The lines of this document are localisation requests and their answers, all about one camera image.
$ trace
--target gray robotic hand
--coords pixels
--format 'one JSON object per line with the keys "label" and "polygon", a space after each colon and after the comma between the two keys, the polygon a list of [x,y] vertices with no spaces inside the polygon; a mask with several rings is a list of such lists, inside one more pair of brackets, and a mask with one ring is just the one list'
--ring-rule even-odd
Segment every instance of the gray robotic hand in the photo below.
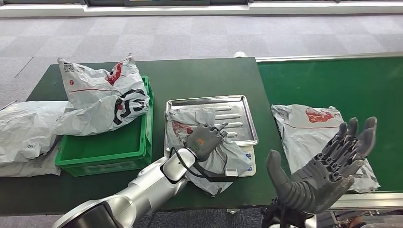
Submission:
{"label": "gray robotic hand", "polygon": [[339,132],[289,180],[281,168],[279,152],[271,150],[267,172],[276,188],[279,204],[307,214],[318,214],[332,206],[354,183],[354,175],[364,164],[375,143],[377,119],[366,120],[358,135],[358,121],[348,127],[340,124]]}

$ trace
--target silver robotic arm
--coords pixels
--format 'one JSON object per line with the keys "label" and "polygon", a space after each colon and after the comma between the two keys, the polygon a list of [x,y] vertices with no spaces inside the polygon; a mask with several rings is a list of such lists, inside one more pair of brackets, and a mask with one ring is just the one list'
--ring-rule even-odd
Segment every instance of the silver robotic arm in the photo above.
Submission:
{"label": "silver robotic arm", "polygon": [[[178,154],[187,167],[196,162],[195,154],[185,148]],[[54,228],[131,228],[147,213],[160,208],[187,183],[186,168],[177,154],[162,157],[140,171],[128,187],[115,195],[87,201],[62,216]]]}
{"label": "silver robotic arm", "polygon": [[185,173],[193,165],[208,180],[210,177],[205,173],[214,175],[211,181],[232,181],[197,165],[197,161],[207,160],[222,141],[226,132],[220,131],[226,125],[223,123],[217,128],[198,126],[189,135],[184,148],[173,148],[175,153],[169,158],[162,157],[145,167],[127,188],[115,195],[90,200],[72,209],[56,221],[53,228],[131,228],[141,217],[156,211],[186,186]]}

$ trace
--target red logo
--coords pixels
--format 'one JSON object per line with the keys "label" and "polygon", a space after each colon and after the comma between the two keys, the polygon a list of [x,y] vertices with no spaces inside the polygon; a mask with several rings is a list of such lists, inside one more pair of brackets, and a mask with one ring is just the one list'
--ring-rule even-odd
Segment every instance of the red logo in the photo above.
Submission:
{"label": "red logo", "polygon": [[330,112],[319,111],[313,108],[307,108],[305,113],[307,114],[311,123],[326,122],[333,118],[333,115]]}
{"label": "red logo", "polygon": [[179,132],[186,132],[186,134],[193,133],[193,130],[190,126],[184,125],[177,121],[172,121],[172,128],[173,128],[173,132],[175,133],[175,135],[178,135]]}
{"label": "red logo", "polygon": [[108,81],[109,84],[114,85],[115,81],[120,77],[121,71],[122,71],[122,62],[119,62],[116,65],[116,71],[111,72],[111,75],[105,77],[105,80]]}

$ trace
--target robotic arm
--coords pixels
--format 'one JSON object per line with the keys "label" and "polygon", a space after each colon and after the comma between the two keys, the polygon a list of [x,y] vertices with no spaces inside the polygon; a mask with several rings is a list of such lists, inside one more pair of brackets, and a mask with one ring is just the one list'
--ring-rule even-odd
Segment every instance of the robotic arm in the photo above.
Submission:
{"label": "robotic arm", "polygon": [[[53,228],[131,228],[142,216],[156,211],[186,186],[187,171],[210,182],[232,182],[237,176],[212,173],[198,165],[208,159],[225,137],[227,133],[221,130],[226,124],[217,128],[198,126],[184,148],[172,148],[169,157],[162,157],[141,170],[127,188],[79,205],[56,221]],[[281,168],[280,154],[271,150],[266,168],[278,197],[262,209],[262,228],[316,227],[314,215],[329,208],[353,184],[352,175],[364,164],[374,146],[376,125],[375,117],[368,118],[363,132],[356,137],[357,119],[350,120],[348,129],[342,123],[322,152],[290,180]],[[201,174],[194,173],[190,167]]]}
{"label": "robotic arm", "polygon": [[221,143],[226,132],[220,132],[228,123],[198,126],[189,135],[184,148],[171,149],[170,157],[162,157],[141,170],[128,187],[115,195],[87,201],[62,216],[53,228],[131,228],[147,213],[160,208],[176,196],[187,183],[185,173],[195,166],[208,180],[233,181],[233,177],[204,170],[198,162],[208,159]]}

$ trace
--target metal tray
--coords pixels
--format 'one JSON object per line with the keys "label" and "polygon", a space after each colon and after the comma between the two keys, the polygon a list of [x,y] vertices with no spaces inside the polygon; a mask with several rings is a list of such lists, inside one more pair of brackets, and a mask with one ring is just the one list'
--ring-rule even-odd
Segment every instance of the metal tray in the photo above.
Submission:
{"label": "metal tray", "polygon": [[215,125],[218,126],[222,122],[228,122],[229,124],[224,130],[228,133],[228,138],[238,146],[258,144],[258,136],[250,115],[248,101],[243,95],[170,100],[166,103],[167,112],[182,107],[212,108],[216,113]]}

